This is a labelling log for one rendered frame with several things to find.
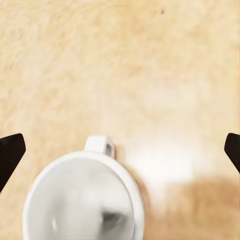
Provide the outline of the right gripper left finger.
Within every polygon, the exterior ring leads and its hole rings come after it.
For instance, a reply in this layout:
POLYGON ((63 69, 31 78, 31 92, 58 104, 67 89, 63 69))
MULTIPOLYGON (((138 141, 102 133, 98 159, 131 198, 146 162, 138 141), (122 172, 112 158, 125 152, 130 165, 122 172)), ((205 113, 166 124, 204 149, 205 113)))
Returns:
POLYGON ((26 152, 21 133, 0 138, 0 193, 26 152))

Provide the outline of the coffee cup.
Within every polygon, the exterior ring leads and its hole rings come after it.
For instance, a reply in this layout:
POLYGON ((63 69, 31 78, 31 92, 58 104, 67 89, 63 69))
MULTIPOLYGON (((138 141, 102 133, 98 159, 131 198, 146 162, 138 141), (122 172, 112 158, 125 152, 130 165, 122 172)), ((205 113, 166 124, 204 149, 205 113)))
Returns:
POLYGON ((143 240, 144 228, 140 189, 102 134, 38 175, 22 215, 23 240, 143 240))

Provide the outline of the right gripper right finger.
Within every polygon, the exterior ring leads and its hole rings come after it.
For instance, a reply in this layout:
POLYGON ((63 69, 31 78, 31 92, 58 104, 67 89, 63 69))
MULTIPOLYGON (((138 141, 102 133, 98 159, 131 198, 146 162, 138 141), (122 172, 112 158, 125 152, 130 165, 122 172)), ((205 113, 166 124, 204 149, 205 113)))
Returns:
POLYGON ((240 173, 240 135, 228 133, 224 151, 240 173))

